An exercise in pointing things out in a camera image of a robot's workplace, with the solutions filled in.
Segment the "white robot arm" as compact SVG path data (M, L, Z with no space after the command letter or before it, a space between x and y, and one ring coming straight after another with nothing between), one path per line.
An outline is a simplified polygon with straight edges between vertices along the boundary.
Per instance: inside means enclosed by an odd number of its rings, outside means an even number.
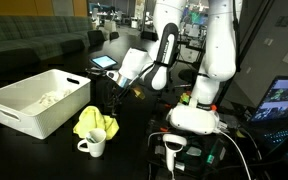
M215 111L211 104L219 84L236 72L237 23L243 0L207 0L205 55L197 71L189 102L179 103L170 110L170 116L205 116ZM157 40L151 50L130 48L117 71L108 73L123 89L141 79L147 88L161 90L167 84L168 72L173 66L180 35L180 22L186 0L156 0L153 26Z

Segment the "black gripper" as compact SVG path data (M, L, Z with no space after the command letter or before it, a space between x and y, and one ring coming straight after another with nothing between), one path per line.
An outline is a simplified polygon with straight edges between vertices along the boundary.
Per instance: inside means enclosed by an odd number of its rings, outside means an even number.
M116 106L117 103L120 102L123 93L125 92L125 88L121 88L118 85L114 85L109 95L109 108L111 109L110 117L116 117Z

